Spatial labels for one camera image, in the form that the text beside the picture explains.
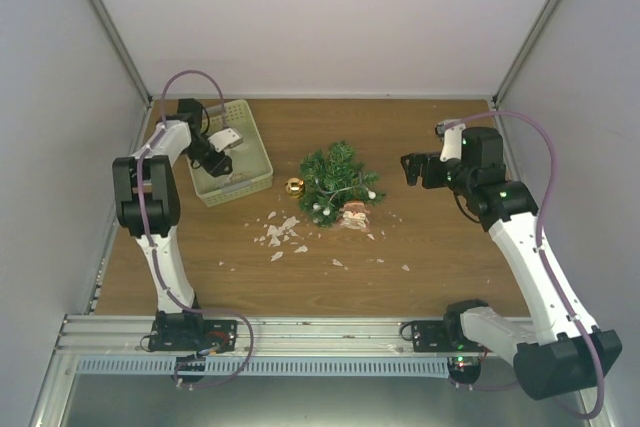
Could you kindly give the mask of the white ball string lights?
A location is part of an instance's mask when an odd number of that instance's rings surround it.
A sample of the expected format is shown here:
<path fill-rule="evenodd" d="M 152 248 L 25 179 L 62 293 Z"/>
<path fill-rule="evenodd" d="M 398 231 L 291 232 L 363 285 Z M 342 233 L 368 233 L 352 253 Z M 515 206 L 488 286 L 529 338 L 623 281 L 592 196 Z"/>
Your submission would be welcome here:
<path fill-rule="evenodd" d="M 299 208 L 312 217 L 331 217 L 340 213 L 340 208 L 349 201 L 375 204 L 385 194 L 374 188 L 374 181 L 367 175 L 356 173 L 342 177 L 310 175 L 304 178 L 305 193 L 299 199 Z"/>

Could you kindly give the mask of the pale green perforated basket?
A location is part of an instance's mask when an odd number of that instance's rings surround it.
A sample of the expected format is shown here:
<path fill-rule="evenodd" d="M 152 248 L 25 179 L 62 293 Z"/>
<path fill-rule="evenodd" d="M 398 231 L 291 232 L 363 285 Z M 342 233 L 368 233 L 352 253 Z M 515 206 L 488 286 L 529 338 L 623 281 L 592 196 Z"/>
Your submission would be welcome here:
<path fill-rule="evenodd" d="M 216 105 L 207 107 L 206 113 L 210 118 L 207 120 L 203 116 L 207 137 L 225 127 L 234 128 L 243 136 L 241 145 L 225 153 L 232 159 L 232 173 L 250 172 L 252 176 L 249 180 L 230 184 L 227 182 L 230 174 L 214 178 L 201 168 L 189 166 L 196 196 L 206 207 L 214 207 L 271 188 L 273 167 L 248 102 L 226 102 L 225 112 Z"/>

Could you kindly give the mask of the red white round ornament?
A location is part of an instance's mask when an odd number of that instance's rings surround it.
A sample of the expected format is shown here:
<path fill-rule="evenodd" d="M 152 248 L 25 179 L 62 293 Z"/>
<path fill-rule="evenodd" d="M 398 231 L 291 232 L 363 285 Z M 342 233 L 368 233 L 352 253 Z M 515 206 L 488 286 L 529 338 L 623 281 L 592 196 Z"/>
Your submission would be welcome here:
<path fill-rule="evenodd" d="M 341 208 L 341 217 L 339 220 L 339 226 L 341 228 L 357 230 L 360 232 L 369 231 L 369 218 L 370 211 L 367 209 L 366 204 L 362 201 L 349 201 L 346 202 Z"/>

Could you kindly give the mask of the small green christmas tree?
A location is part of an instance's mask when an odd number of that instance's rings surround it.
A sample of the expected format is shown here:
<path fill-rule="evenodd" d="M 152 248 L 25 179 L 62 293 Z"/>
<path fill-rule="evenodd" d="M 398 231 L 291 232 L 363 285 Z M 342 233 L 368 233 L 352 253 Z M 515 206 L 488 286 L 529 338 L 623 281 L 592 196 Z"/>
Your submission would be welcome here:
<path fill-rule="evenodd" d="M 355 149 L 346 141 L 308 154 L 300 164 L 299 178 L 304 184 L 299 207 L 318 227 L 367 233 L 370 208 L 385 198 L 376 187 L 379 175 L 356 159 Z"/>

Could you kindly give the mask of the gold bauble ornament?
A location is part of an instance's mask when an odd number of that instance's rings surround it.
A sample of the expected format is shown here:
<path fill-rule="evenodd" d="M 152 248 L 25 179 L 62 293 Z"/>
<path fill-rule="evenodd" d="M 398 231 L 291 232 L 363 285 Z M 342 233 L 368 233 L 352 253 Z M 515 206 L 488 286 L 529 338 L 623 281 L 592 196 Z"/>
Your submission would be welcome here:
<path fill-rule="evenodd" d="M 305 182 L 299 178 L 290 178 L 285 183 L 285 191 L 292 198 L 300 198 L 305 193 Z"/>

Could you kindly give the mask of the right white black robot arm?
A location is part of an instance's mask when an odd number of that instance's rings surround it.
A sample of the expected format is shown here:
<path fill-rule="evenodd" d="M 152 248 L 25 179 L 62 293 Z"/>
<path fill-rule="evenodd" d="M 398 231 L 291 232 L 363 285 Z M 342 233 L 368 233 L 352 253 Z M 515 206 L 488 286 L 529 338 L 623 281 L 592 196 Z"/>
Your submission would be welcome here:
<path fill-rule="evenodd" d="M 503 139 L 489 127 L 437 129 L 440 152 L 402 157 L 406 181 L 447 188 L 468 210 L 510 267 L 531 317 L 525 327 L 497 314 L 485 301 L 451 304 L 440 321 L 411 324 L 417 352 L 450 350 L 449 373 L 475 383 L 480 364 L 471 352 L 496 354 L 513 367 L 518 385 L 534 400 L 598 388 L 622 351 L 613 330 L 602 330 L 570 287 L 539 228 L 529 189 L 507 177 Z"/>

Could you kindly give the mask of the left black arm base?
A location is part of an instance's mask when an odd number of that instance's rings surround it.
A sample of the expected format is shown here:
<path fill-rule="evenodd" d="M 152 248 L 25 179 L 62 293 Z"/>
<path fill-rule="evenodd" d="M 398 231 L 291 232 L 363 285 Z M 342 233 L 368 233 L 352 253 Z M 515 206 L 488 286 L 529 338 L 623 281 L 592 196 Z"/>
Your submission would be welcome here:
<path fill-rule="evenodd" d="M 238 322 L 209 320 L 201 314 L 156 313 L 151 332 L 140 341 L 145 352 L 181 351 L 199 355 L 235 349 Z"/>

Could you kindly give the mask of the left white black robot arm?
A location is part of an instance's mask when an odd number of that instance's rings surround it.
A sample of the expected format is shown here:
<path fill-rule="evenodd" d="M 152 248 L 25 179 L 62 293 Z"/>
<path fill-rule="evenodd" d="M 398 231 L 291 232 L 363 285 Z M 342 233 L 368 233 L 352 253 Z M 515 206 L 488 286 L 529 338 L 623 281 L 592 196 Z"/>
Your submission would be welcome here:
<path fill-rule="evenodd" d="M 148 263 L 157 292 L 157 311 L 167 315 L 199 312 L 178 247 L 181 203 L 173 167 L 181 156 L 212 178 L 233 172 L 225 152 L 240 136 L 231 129 L 217 141 L 203 130 L 203 105 L 178 101 L 174 115 L 159 120 L 147 142 L 112 163 L 116 217 L 136 240 Z"/>

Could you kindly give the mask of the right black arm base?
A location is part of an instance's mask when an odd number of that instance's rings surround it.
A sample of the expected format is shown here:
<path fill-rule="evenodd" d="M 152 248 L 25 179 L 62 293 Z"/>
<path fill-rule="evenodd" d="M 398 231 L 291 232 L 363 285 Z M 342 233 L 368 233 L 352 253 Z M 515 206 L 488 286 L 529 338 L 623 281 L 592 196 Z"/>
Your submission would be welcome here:
<path fill-rule="evenodd" d="M 399 336 L 411 344 L 414 353 L 484 354 L 487 349 L 466 338 L 451 340 L 442 320 L 402 322 Z"/>

